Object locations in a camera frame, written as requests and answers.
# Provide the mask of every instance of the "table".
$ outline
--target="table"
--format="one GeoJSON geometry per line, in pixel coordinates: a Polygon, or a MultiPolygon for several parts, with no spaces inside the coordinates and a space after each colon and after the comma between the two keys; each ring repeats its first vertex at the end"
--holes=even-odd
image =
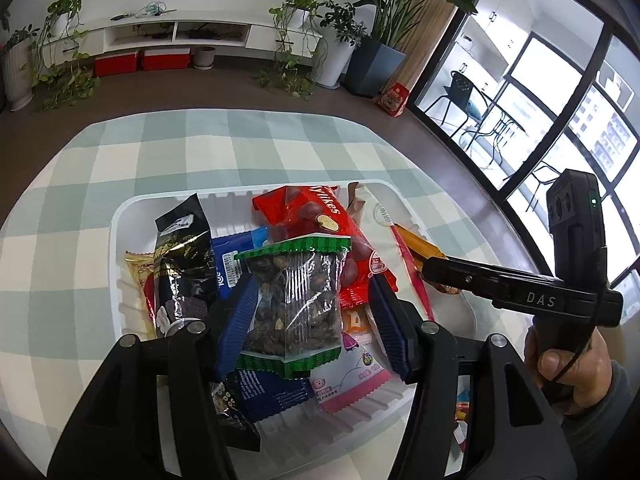
{"type": "Polygon", "coordinates": [[[494,136],[494,140],[492,142],[492,154],[491,154],[491,160],[493,161],[495,158],[495,152],[496,150],[498,151],[498,154],[500,155],[500,163],[498,164],[499,166],[502,163],[502,154],[500,153],[500,141],[502,140],[502,135],[506,132],[506,131],[511,131],[511,136],[513,137],[514,131],[511,129],[512,126],[516,126],[517,128],[519,128],[522,132],[525,131],[525,129],[521,126],[521,124],[516,121],[516,119],[514,119],[510,113],[508,113],[504,108],[502,108],[498,102],[496,100],[494,100],[493,98],[489,97],[487,94],[485,94],[484,92],[480,92],[482,94],[482,96],[488,100],[491,104],[489,105],[489,107],[487,108],[487,111],[484,115],[484,118],[482,119],[482,122],[480,124],[478,124],[478,129],[476,130],[476,132],[474,133],[473,137],[471,138],[471,141],[468,143],[468,145],[465,148],[466,150],[471,149],[471,145],[474,143],[474,141],[482,136],[482,137],[489,137],[489,136],[494,136]],[[494,126],[492,127],[491,131],[487,132],[487,133],[481,133],[480,132],[480,128],[482,128],[482,125],[484,124],[484,120],[486,120],[489,117],[489,114],[491,113],[491,110],[493,110],[494,108],[497,108],[500,111],[500,119],[498,119],[497,123],[494,124],[494,126]]]}
{"type": "MultiPolygon", "coordinates": [[[[0,230],[0,419],[29,459],[46,470],[76,402],[116,341],[107,267],[109,225],[120,204],[172,190],[364,178],[396,186],[445,253],[498,263],[433,180],[350,121],[174,110],[92,124],[72,139],[0,230]]],[[[473,296],[470,302],[478,338],[503,332],[522,348],[521,315],[473,296]]],[[[324,478],[386,478],[403,431],[398,415],[370,442],[329,457],[324,478]]],[[[317,478],[317,471],[300,478],[317,478]]]]}

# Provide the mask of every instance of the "human hand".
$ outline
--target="human hand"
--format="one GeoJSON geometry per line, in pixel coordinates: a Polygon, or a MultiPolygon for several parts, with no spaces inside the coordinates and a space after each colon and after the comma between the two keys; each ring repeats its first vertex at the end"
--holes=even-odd
{"type": "MultiPolygon", "coordinates": [[[[565,350],[547,350],[538,354],[536,330],[530,327],[524,343],[524,363],[539,388],[553,379],[574,356],[565,350]]],[[[611,385],[611,360],[602,335],[595,329],[589,347],[558,380],[574,386],[574,397],[564,405],[565,415],[577,415],[596,405],[607,395],[611,385]]]]}

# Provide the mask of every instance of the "barcode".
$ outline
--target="barcode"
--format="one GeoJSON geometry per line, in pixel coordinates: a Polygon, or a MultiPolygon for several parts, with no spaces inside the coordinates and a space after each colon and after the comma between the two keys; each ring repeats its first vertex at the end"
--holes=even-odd
{"type": "Polygon", "coordinates": [[[242,275],[242,267],[239,260],[234,260],[234,256],[238,251],[222,255],[222,263],[225,265],[226,284],[229,288],[236,286],[236,283],[242,275]]]}

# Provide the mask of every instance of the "white flower pot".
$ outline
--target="white flower pot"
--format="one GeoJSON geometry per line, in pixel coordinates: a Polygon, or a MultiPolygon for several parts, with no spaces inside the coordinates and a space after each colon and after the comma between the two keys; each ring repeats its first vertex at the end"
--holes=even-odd
{"type": "Polygon", "coordinates": [[[213,67],[216,49],[212,46],[199,46],[193,52],[193,67],[198,70],[209,70],[213,67]]]}
{"type": "Polygon", "coordinates": [[[80,23],[80,16],[77,14],[69,20],[69,13],[60,14],[55,22],[51,23],[51,34],[54,38],[59,38],[66,34],[71,34],[80,23]]]}
{"type": "Polygon", "coordinates": [[[321,32],[322,38],[313,58],[312,78],[324,88],[335,89],[340,86],[338,78],[349,62],[355,46],[351,46],[348,41],[340,41],[333,27],[325,27],[321,32]]]}
{"type": "Polygon", "coordinates": [[[288,9],[285,16],[285,24],[287,28],[302,28],[302,25],[309,18],[309,11],[302,9],[288,9]]]}
{"type": "Polygon", "coordinates": [[[33,99],[31,91],[31,40],[24,40],[4,54],[2,79],[4,92],[11,103],[11,111],[17,112],[33,99]]]}

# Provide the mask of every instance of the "floor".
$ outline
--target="floor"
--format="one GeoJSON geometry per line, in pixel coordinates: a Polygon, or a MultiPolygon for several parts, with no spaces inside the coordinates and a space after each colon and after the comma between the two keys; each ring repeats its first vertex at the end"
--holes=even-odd
{"type": "Polygon", "coordinates": [[[252,79],[260,60],[223,58],[208,72],[171,70],[103,78],[75,107],[0,114],[0,223],[51,158],[89,124],[175,108],[247,108],[333,115],[369,127],[436,181],[478,226],[504,266],[535,271],[524,245],[464,166],[410,112],[392,118],[346,90],[318,89],[309,101],[269,92],[252,79]]]}

